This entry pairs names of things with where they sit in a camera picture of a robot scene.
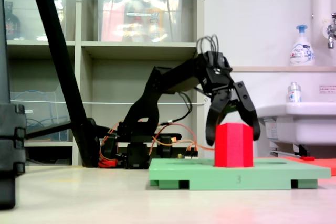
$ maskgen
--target spray can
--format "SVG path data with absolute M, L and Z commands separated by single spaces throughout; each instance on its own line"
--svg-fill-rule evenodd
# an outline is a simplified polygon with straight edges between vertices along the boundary
M 301 102 L 301 86 L 296 82 L 288 86 L 288 102 Z

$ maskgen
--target shelf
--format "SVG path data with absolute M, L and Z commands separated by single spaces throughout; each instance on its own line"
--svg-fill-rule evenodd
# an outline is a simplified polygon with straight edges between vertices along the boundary
M 131 43 L 83 41 L 82 47 L 93 59 L 110 60 L 187 60 L 196 43 Z
M 75 42 L 67 41 L 70 58 L 75 58 Z M 47 41 L 8 40 L 8 55 L 10 59 L 51 59 Z
M 147 147 L 151 147 L 152 146 L 152 143 L 146 143 L 147 144 Z M 119 148 L 126 148 L 128 145 L 128 143 L 119 143 Z M 173 145 L 173 148 L 187 148 L 188 146 L 190 145 L 190 143 L 181 143 L 181 144 L 175 144 Z
M 25 142 L 25 147 L 72 147 L 73 142 Z
M 275 67 L 275 66 L 242 66 L 232 67 L 233 72 L 335 72 L 336 67 L 324 67 L 324 66 L 295 66 L 295 67 Z

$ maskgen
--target white sink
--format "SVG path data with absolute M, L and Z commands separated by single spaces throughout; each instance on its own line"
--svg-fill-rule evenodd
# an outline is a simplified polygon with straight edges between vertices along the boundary
M 336 145 L 336 103 L 284 103 L 257 109 L 273 142 Z

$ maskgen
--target soap dispenser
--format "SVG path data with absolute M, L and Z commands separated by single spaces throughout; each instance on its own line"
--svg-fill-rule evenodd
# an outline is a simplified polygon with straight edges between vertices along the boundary
M 299 30 L 299 37 L 295 42 L 289 61 L 292 66 L 314 66 L 315 54 L 308 42 L 305 30 L 308 28 L 306 25 L 299 25 L 296 29 Z

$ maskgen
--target red object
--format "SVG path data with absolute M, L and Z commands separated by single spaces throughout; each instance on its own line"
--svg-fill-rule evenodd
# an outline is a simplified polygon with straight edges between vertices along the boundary
M 99 168 L 112 168 L 116 167 L 118 164 L 118 160 L 113 159 L 113 160 L 99 160 L 98 162 L 98 167 Z
M 310 165 L 317 165 L 331 169 L 331 176 L 336 176 L 336 158 L 322 158 L 315 159 L 314 161 L 305 161 L 295 157 L 283 157 L 285 159 L 293 160 L 296 162 L 306 163 Z
M 300 159 L 304 161 L 314 161 L 315 157 L 300 157 Z
M 253 128 L 242 123 L 216 127 L 216 167 L 253 166 Z

